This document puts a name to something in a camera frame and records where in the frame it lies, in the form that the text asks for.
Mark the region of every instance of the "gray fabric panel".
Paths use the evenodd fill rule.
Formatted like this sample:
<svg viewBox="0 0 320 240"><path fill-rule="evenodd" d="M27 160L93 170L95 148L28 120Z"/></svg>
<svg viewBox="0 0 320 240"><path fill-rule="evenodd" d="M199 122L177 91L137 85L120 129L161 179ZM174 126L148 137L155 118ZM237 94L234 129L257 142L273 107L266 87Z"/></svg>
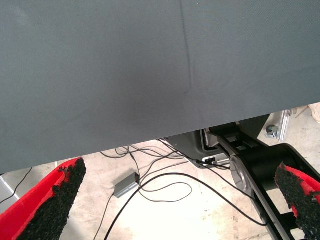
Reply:
<svg viewBox="0 0 320 240"><path fill-rule="evenodd" d="M2 1L0 172L320 102L318 1Z"/></svg>

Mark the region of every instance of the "black metal bracket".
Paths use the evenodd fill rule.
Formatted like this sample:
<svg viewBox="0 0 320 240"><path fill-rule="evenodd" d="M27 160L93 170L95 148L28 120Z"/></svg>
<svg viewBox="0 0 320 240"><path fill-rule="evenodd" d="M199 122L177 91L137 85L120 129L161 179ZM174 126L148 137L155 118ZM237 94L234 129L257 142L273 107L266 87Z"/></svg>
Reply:
<svg viewBox="0 0 320 240"><path fill-rule="evenodd" d="M212 137L210 137L211 148L205 144L208 143L208 138L205 138L204 131ZM211 127L209 130L190 134L193 134L192 137L180 135L166 140L182 152L181 148L186 148L185 143L187 143L189 148L187 155L198 160L210 154L225 154L230 159L230 170L236 186L255 198L252 203L260 218L268 223L266 228L271 237L275 240L294 240L291 230L298 228L295 216L292 212L280 214L267 191L277 188L274 177L277 167L282 162L320 182L319 173L292 146L288 144L268 146L244 133L237 123ZM196 160L190 161L198 168L203 168Z"/></svg>

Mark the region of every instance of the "black cable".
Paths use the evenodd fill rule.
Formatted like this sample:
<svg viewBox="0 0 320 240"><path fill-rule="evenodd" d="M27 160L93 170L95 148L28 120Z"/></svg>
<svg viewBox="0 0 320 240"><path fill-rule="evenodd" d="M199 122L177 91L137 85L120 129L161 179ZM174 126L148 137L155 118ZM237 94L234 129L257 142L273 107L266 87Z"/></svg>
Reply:
<svg viewBox="0 0 320 240"><path fill-rule="evenodd" d="M159 153L159 152L157 152L155 150L149 149L149 148L137 148L137 147L135 147L133 145L130 145L130 147L136 149L139 152L142 152L144 154L147 154L149 156L156 157L156 158L158 158L158 157L166 157L166 158L182 159L182 157L180 157L180 155L173 156L173 157L168 157L168 155L162 155L161 153ZM150 151L150 152L153 152L153 153L158 154L158 155L153 155L153 154L150 154L150 153L145 152L145 151Z"/></svg>
<svg viewBox="0 0 320 240"><path fill-rule="evenodd" d="M96 231L96 234L95 234L93 240L96 239L96 237L97 237L97 235L98 235L98 233L99 233L99 231L100 231L100 229L101 229L102 223L104 222L104 219L105 219L105 215L106 215L106 211L107 211L109 202L110 202L111 198L113 197L113 195L114 195L114 194L112 194L112 195L109 197L109 200L108 200L108 202L106 203L106 206L105 206L105 209L104 209L104 212L103 212L103 216L102 216L102 219L101 219L99 228L98 228L98 230Z"/></svg>
<svg viewBox="0 0 320 240"><path fill-rule="evenodd" d="M218 165L218 164L215 164L215 163L203 162L203 161L200 161L200 160L197 160L196 163L197 163L197 164L200 164L200 165L203 166L203 167L205 167L204 165L209 165L209 166L214 166L214 167L216 167L217 169L218 169L218 168L222 168L223 170L230 170L230 167L228 167L228 166Z"/></svg>
<svg viewBox="0 0 320 240"><path fill-rule="evenodd" d="M156 170L156 171L152 171L152 172L150 172L149 174L147 174L146 176L144 176L143 179L141 179L141 183L143 183L143 182L145 181L145 179L146 179L148 176L150 176L151 174L155 174L155 173L160 172L160 171L162 171L162 170L165 170L165 169L168 169L168 168L172 168L172 167L175 167L175 166L179 166L179 165L182 165L182 164L187 164L187 163L189 163L189 162L188 162L188 161L184 161L184 162L176 163L176 164L173 164L173 165L170 165L170 166L166 166L166 167L161 168L161 169Z"/></svg>
<svg viewBox="0 0 320 240"><path fill-rule="evenodd" d="M160 174L158 176L155 176L153 177L152 179L148 180L146 183L142 184L132 195L131 197L128 199L128 201L124 204L124 206L121 208L121 210L119 211L119 213L116 215L116 217L114 218L107 234L105 235L105 238L104 240L107 240L110 233L111 233L111 230L113 229L116 221L118 220L120 214L123 212L123 210L126 208L126 206L128 205L128 203L131 201L131 199L141 190L141 188L145 187L146 185L148 185L149 183L151 183L152 181L158 179L158 178L161 178L161 177L164 177L164 176L185 176L187 178L190 178L190 179L193 179L195 181L197 181L198 183L206 186L208 189L210 189L211 191L213 191L215 194L217 194L220 198L222 198L224 201L226 201L230 206L232 206L234 209L236 209L240 214L242 214L244 217L246 217L247 219L249 219L250 221L252 221L253 223L259 225L259 226L267 226L268 223L260 223L256 220L254 220L253 218L251 218L250 216L248 216L246 213L244 213L242 210L240 210L236 205L234 205L232 202L230 202L228 199L226 199L221 193L219 193L218 191L216 191L214 188L212 188L211 186L209 186L208 184L206 184L205 182L199 180L198 178L194 177L194 176L191 176L191 175L188 175L188 174L185 174L185 173L180 173L180 172L169 172L169 173L163 173L163 174Z"/></svg>
<svg viewBox="0 0 320 240"><path fill-rule="evenodd" d="M124 158L125 156L109 156L109 155L106 155L105 153L103 153L102 151L100 152L103 156L105 156L106 158L110 158L110 159L122 159Z"/></svg>
<svg viewBox="0 0 320 240"><path fill-rule="evenodd" d="M149 175L151 175L151 174L154 174L154 173L157 173L157 172L159 172L159 171L162 171L162 170L165 170L165 169L168 169L168 168L172 168L172 167L175 167L175 166L178 166L178 165L187 164L187 163L189 163L189 162L188 162L188 161L180 162L180 163L176 163L176 164L173 164L173 165L166 166L166 167L164 167L164 168L158 169L158 170L156 170L156 171L150 172L149 174L147 174L147 175L144 177L144 179L140 179L140 183L142 184L142 183L144 182L144 180L146 179L146 177L149 176ZM140 195L141 195L142 197L144 197L144 198L147 199L148 201L151 201L151 202L154 202L154 203L176 203L176 202L179 202L179 201L187 198L187 197L192 193L192 191L193 191L192 187L191 187L188 183L186 183L186 182L174 182L174 183L171 183L171 184L169 184L169 185L166 185L166 186L164 186L164 187L162 187L162 188L159 188L159 189L156 189L156 190L145 190L145 189L142 187L141 190L143 190L144 192L157 192L157 191L160 191L160 190L162 190L162 189L166 189L166 188L168 188L168 187L170 187L170 186L172 186L172 185L175 185L175 184L184 184L184 185L187 185L187 186L190 188L190 192L189 192L186 196L184 196L184 197L182 197L182 198L180 198L180 199L178 199L178 200L152 200L152 199L149 199L149 198L147 198L146 196L144 196L141 192L139 192L139 193L140 193Z"/></svg>
<svg viewBox="0 0 320 240"><path fill-rule="evenodd" d="M7 201L7 200L10 199L10 198L12 198L12 197L16 194L16 191L17 191L18 187L19 187L20 184L22 184L22 182L26 179L26 177L27 177L28 174L31 172L31 170L32 170L32 167L31 167L30 170L25 174L24 178L19 182L19 184L15 187L12 195L9 196L9 197L7 197L6 199L2 200L2 201L0 202L0 204L2 204L4 201Z"/></svg>
<svg viewBox="0 0 320 240"><path fill-rule="evenodd" d="M129 152L129 154L130 154L130 157L132 158L132 160L135 162L136 169L138 170L138 174L139 174L139 185L141 186L141 182L140 182L140 177L141 177L141 175L140 175L140 169L139 169L137 160L135 159L134 155L133 155L131 152Z"/></svg>
<svg viewBox="0 0 320 240"><path fill-rule="evenodd" d="M153 166L155 163L159 162L160 160L166 159L166 158L167 158L167 157L160 157L160 158L154 160L154 161L151 163L149 169L143 174L143 176L141 176L141 178L144 178L144 177L148 174L148 172L151 170L152 166Z"/></svg>
<svg viewBox="0 0 320 240"><path fill-rule="evenodd" d="M240 190L239 188L237 188L235 185L233 185L231 182L229 182L228 180L226 180L223 176L221 176L219 173L217 173L216 171L213 171L210 167L204 166L206 169L210 170L211 172L213 172L214 174L216 174L218 177L220 177L223 181L225 181L227 184L229 184L231 187L233 187L235 190L239 191L240 193L242 193L243 195L247 196L248 198L252 199L253 201L256 201L256 199L252 196L250 196L249 194L245 193L244 191Z"/></svg>
<svg viewBox="0 0 320 240"><path fill-rule="evenodd" d="M135 159L135 157L133 156L133 154L129 151L129 146L127 146L127 147L128 147L128 148L125 148L125 147L123 147L123 148L127 150L127 152L130 154L130 157L131 157L132 160L135 162L135 165L136 165L136 168L137 168L138 174L139 174L139 186L141 187L140 168L139 168L139 166L138 166L137 160ZM145 195L143 195L140 191L139 191L139 193L140 193L140 195L141 195L142 197L144 197L146 200L148 200L148 201L150 201L150 202L153 202L153 203L176 203L176 202L179 202L179 201L185 199L186 197L188 197L188 196L192 193L192 187L191 187L189 184L185 183L185 182L174 182L174 183L171 183L171 184L169 184L169 185L166 185L166 186L164 186L164 187L162 187L162 188L159 188L159 189L156 189L156 190L147 190L146 192L157 192L157 191L166 189L166 188L168 188L168 187L170 187L170 186L172 186L172 185L175 185L175 184L185 184L185 185L189 186L190 192L188 193L188 195L186 195L186 196L184 196L184 197L182 197L182 198L180 198L180 199L178 199L178 200L152 200L152 199L146 197Z"/></svg>
<svg viewBox="0 0 320 240"><path fill-rule="evenodd" d="M193 161L196 161L197 164L203 164L202 161L198 160L198 159L195 159L195 158L191 158L189 157L188 155L184 154L183 152L181 151L178 151L177 149L175 149L173 146L170 146L169 144L167 144L163 139L158 139L158 141L160 143L162 143L163 145L165 145L167 148L169 148L170 150L172 151L177 151L178 154L180 154L181 156L185 157L186 159L189 159L189 160L193 160ZM214 163L205 163L206 165L210 165L210 166L214 166L216 167L217 169L220 169L220 170L230 170L230 167L228 166L224 166L224 165L218 165L218 164L214 164Z"/></svg>
<svg viewBox="0 0 320 240"><path fill-rule="evenodd" d="M164 157L164 158L174 159L174 160L182 159L182 158L180 158L181 155L177 155L177 156L172 156L172 157L170 157L172 154L174 154L174 153L176 153L176 152L171 152L171 153L169 153L168 155L161 155L160 153L157 152L157 153L159 154L159 156L155 156L155 155L152 155L152 154L150 154L150 153L144 152L144 151L153 151L152 149L148 149L148 148L142 148L142 149L135 148L135 149L137 149L137 150L135 150L135 151L130 151L130 152L131 152L131 153L142 152L142 153L144 153L144 154L147 154L147 155L150 155L150 156L153 156L153 157L162 156L162 157ZM122 159L122 158L124 158L124 157L128 154L128 150L127 150L126 153L118 152L116 148L115 148L114 150L115 150L116 154L119 155L119 156L109 156L109 155L103 153L102 151L101 151L100 153L101 153L103 156L105 156L105 157L107 157L107 158L111 158L111 159Z"/></svg>

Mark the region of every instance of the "red pad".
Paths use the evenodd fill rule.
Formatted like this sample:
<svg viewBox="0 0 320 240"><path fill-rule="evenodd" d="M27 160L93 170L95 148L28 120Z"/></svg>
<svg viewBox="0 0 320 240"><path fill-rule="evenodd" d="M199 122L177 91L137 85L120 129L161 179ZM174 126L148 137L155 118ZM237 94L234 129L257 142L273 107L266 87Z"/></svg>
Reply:
<svg viewBox="0 0 320 240"><path fill-rule="evenodd" d="M316 181L315 179L313 179L311 176L305 174L304 172L297 170L295 168L292 168L290 166L284 166L285 170L292 173L293 175L297 176L299 179L301 179L301 183L300 186L304 191L304 194L306 196L309 196L310 193L314 193L314 192L320 192L320 182ZM317 200L317 202L320 204L320 194L319 195L315 195L314 196L315 199ZM295 217L298 216L298 212L295 206L291 206L291 209L295 215Z"/></svg>
<svg viewBox="0 0 320 240"><path fill-rule="evenodd" d="M53 186L61 186L62 182L69 181L68 174L59 169L69 166L74 167L78 159L80 158L59 165L4 213L0 214L0 236L2 240L15 240L25 230L39 207L54 196Z"/></svg>

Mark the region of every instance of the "metal frame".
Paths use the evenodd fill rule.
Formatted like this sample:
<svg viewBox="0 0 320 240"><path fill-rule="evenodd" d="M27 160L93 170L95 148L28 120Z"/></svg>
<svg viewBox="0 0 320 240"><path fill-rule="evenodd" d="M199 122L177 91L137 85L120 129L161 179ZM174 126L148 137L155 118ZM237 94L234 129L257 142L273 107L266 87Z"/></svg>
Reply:
<svg viewBox="0 0 320 240"><path fill-rule="evenodd" d="M261 220L268 223L266 228L271 237L275 240L294 240L291 230L298 228L294 214L292 212L280 214L267 191L277 188L274 177L277 167L282 162L320 182L319 173L292 146L288 144L268 146L244 133L239 123L200 130L197 136L198 139L195 134L193 135L193 141L190 141L191 138L176 137L174 146L180 147L181 150L185 142L189 147L194 142L198 145L201 142L202 151L196 151L192 155L200 156L199 160L203 159L205 153L225 154L230 159L230 170L236 186L255 198L252 203ZM173 143L173 137L166 139ZM198 168L203 168L195 159L190 161ZM211 163L215 162L214 158L205 159Z"/></svg>

